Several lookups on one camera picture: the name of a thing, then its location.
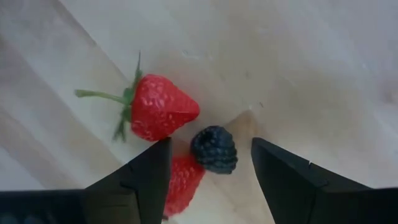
green calyx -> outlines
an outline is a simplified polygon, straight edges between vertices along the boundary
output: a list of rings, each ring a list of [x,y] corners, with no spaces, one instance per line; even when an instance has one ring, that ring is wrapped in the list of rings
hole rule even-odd
[[[141,63],[141,52],[138,55],[138,63],[136,68],[136,76],[131,86],[127,87],[123,91],[123,96],[114,96],[100,91],[90,91],[90,90],[75,90],[75,95],[79,98],[87,96],[96,96],[104,99],[109,99],[123,104],[123,109],[120,112],[120,120],[116,126],[116,130],[113,134],[113,140],[116,141],[121,138],[123,142],[126,142],[126,132],[124,125],[126,122],[131,122],[131,103],[136,94],[136,89],[139,81],[142,78],[142,70],[140,69]]]

red strawberry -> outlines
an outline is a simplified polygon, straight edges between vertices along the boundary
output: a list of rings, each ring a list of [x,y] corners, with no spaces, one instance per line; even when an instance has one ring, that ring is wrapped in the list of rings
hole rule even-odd
[[[131,106],[131,129],[148,141],[166,138],[200,112],[198,103],[170,80],[152,74],[138,83]]]
[[[166,217],[180,213],[188,207],[204,175],[205,169],[196,162],[192,154],[173,157],[169,192],[164,208]]]
[[[75,90],[77,97],[98,96],[124,105],[113,138],[126,140],[124,124],[131,122],[131,130],[148,141],[158,141],[172,134],[185,123],[194,120],[199,105],[170,80],[160,75],[142,78],[139,55],[134,83],[124,89],[123,97],[89,90]]]

strawberry stem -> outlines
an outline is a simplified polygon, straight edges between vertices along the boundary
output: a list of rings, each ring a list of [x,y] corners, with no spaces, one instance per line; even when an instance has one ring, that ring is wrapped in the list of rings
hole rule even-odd
[[[123,105],[128,104],[128,102],[126,102],[126,99],[124,99],[123,97],[110,95],[110,94],[107,94],[107,93],[104,93],[104,92],[100,92],[100,91],[75,90],[75,95],[77,97],[79,97],[79,98],[87,97],[87,96],[96,96],[96,97],[100,97],[100,98],[113,100],[113,101],[116,101],[116,102],[121,103]]]

blackberry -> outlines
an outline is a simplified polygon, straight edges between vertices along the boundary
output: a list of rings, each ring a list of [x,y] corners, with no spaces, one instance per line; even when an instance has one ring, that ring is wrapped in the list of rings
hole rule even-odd
[[[192,139],[191,152],[206,170],[217,174],[231,174],[238,162],[232,134],[220,126],[200,131]]]

black plastic piece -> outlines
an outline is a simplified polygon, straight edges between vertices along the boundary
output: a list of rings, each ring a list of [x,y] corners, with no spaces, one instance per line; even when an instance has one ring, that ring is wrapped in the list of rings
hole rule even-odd
[[[398,223],[398,189],[371,189],[261,138],[251,153],[276,224]]]
[[[170,161],[167,138],[87,189],[0,192],[0,224],[160,224]]]

